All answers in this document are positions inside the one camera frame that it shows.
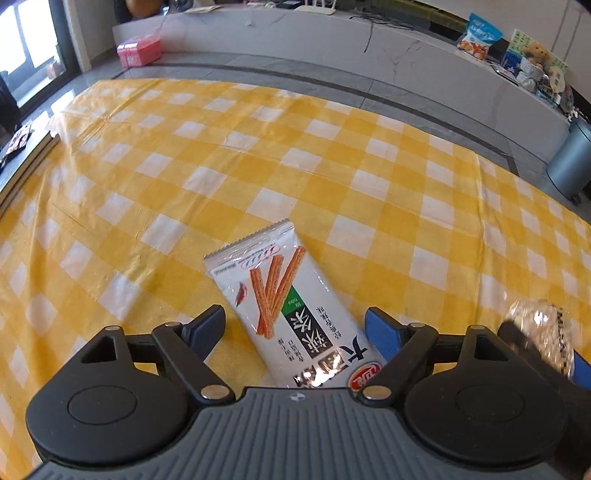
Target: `dark floor stripe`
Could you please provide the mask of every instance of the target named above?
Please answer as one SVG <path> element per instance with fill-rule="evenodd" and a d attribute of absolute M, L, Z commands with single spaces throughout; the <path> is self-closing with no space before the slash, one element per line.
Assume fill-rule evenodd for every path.
<path fill-rule="evenodd" d="M 118 73 L 117 75 L 115 75 L 114 77 L 111 77 L 111 80 L 116 80 L 119 77 L 121 77 L 124 73 L 129 71 L 129 67 L 127 67 L 125 70 L 123 70 L 122 72 Z"/>
<path fill-rule="evenodd" d="M 158 65 L 167 66 L 167 67 L 202 67 L 202 68 L 208 68 L 208 69 L 214 69 L 214 70 L 234 70 L 236 72 L 258 73 L 261 75 L 270 75 L 270 76 L 280 77 L 280 78 L 285 78 L 285 79 L 290 79 L 290 80 L 298 80 L 299 82 L 311 83 L 313 85 L 319 85 L 319 86 L 323 86 L 323 87 L 332 88 L 333 90 L 340 90 L 341 92 L 351 93 L 353 95 L 367 98 L 368 100 L 373 100 L 375 102 L 383 103 L 384 105 L 388 105 L 388 106 L 397 108 L 399 110 L 402 110 L 404 112 L 411 113 L 415 116 L 418 116 L 420 118 L 428 120 L 429 122 L 432 122 L 434 124 L 440 125 L 441 127 L 447 128 L 448 130 L 450 130 L 454 133 L 457 133 L 458 135 L 461 135 L 461 136 L 467 138 L 468 140 L 471 140 L 474 143 L 479 144 L 481 147 L 491 150 L 493 153 L 496 153 L 497 155 L 503 157 L 507 161 L 507 165 L 509 166 L 509 171 L 513 175 L 519 176 L 519 171 L 517 170 L 517 165 L 515 163 L 515 159 L 513 158 L 513 155 L 503 152 L 500 148 L 488 143 L 487 141 L 485 141 L 481 138 L 478 138 L 477 136 L 475 136 L 471 133 L 468 133 L 459 127 L 456 127 L 455 125 L 452 125 L 444 120 L 441 120 L 440 118 L 438 118 L 436 116 L 432 116 L 432 115 L 429 115 L 428 113 L 422 112 L 420 110 L 416 110 L 408 105 L 404 105 L 403 103 L 394 102 L 393 100 L 388 100 L 388 99 L 385 99 L 385 98 L 380 97 L 378 95 L 374 95 L 373 93 L 364 92 L 363 90 L 357 90 L 352 87 L 346 87 L 344 85 L 339 85 L 338 83 L 326 82 L 324 80 L 318 80 L 318 79 L 313 79 L 313 78 L 309 78 L 309 77 L 304 77 L 302 75 L 296 75 L 293 73 L 275 72 L 274 70 L 258 69 L 256 67 L 240 67 L 240 66 L 234 66 L 234 65 L 219 65 L 217 63 L 197 63 L 197 62 L 195 62 L 195 63 L 193 63 L 193 62 L 171 62 L 171 63 L 166 62 L 166 63 L 159 63 Z"/>

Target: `white snack bag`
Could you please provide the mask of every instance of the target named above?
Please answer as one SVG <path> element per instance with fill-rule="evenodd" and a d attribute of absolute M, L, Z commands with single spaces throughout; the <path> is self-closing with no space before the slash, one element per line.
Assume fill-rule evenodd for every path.
<path fill-rule="evenodd" d="M 360 390 L 385 364 L 282 220 L 204 258 L 280 387 Z"/>

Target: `white counter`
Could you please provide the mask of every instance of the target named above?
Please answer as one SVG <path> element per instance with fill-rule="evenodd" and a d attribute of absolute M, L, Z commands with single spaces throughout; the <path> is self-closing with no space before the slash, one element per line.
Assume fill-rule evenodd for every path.
<path fill-rule="evenodd" d="M 562 145 L 566 118 L 487 64 L 415 31 L 374 25 L 337 12 L 223 8 L 208 14 L 153 17 L 113 28 L 115 41 L 155 31 L 163 51 L 251 54 L 356 73 L 446 105 L 548 162 Z"/>

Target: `black cable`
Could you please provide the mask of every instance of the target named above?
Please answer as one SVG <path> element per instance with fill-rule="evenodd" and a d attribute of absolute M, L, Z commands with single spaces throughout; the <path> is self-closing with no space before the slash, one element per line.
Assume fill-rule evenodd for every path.
<path fill-rule="evenodd" d="M 361 18 L 363 20 L 369 20 L 371 23 L 371 28 L 369 30 L 369 38 L 363 53 L 368 51 L 369 43 L 371 42 L 371 38 L 374 34 L 374 25 L 386 25 L 391 28 L 399 28 L 401 30 L 414 30 L 414 25 L 406 22 L 401 22 L 400 20 L 396 20 L 395 18 L 388 18 L 381 14 L 370 14 L 367 12 L 362 12 L 359 15 L 353 15 L 349 17 L 349 20 L 352 18 Z"/>

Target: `floor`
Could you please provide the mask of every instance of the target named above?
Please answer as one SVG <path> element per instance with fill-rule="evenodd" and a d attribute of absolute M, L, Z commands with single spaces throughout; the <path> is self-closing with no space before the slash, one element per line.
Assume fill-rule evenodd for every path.
<path fill-rule="evenodd" d="M 437 102 L 367 77 L 291 60 L 223 53 L 165 54 L 152 66 L 123 69 L 113 57 L 60 89 L 31 115 L 38 127 L 98 80 L 113 78 L 208 79 L 290 90 L 379 113 L 469 148 L 591 223 L 591 202 L 574 205 L 554 187 L 545 163 L 503 135 Z"/>

